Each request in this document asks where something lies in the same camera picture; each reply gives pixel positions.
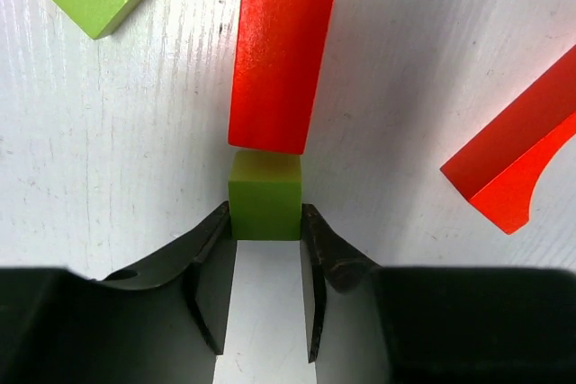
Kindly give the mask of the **green cube block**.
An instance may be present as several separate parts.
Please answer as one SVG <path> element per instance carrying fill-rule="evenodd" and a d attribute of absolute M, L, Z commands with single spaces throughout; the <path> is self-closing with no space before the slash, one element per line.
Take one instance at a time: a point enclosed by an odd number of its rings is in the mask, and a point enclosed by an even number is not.
<path fill-rule="evenodd" d="M 237 240 L 301 238 L 299 156 L 240 150 L 233 160 L 228 190 L 231 230 Z"/>

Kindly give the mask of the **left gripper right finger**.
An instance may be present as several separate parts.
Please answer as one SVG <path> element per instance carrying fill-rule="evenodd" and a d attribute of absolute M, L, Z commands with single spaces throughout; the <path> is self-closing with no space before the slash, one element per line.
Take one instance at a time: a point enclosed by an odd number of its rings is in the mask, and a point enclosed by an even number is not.
<path fill-rule="evenodd" d="M 384 267 L 302 208 L 308 359 L 320 383 L 572 383 L 575 275 Z"/>

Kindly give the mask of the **orange rectangular block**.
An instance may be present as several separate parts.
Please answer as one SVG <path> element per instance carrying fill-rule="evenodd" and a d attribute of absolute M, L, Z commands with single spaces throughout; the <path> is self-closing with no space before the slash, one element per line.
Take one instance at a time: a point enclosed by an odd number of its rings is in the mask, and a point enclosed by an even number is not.
<path fill-rule="evenodd" d="M 300 155 L 334 0 L 240 0 L 228 142 Z"/>

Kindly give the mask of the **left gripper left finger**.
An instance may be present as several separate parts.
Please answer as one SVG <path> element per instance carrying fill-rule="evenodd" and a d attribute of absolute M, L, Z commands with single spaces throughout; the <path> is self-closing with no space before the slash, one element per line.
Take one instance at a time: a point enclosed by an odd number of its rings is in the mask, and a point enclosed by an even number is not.
<path fill-rule="evenodd" d="M 222 203 L 102 280 L 1 271 L 4 383 L 210 383 L 223 353 L 237 244 Z"/>

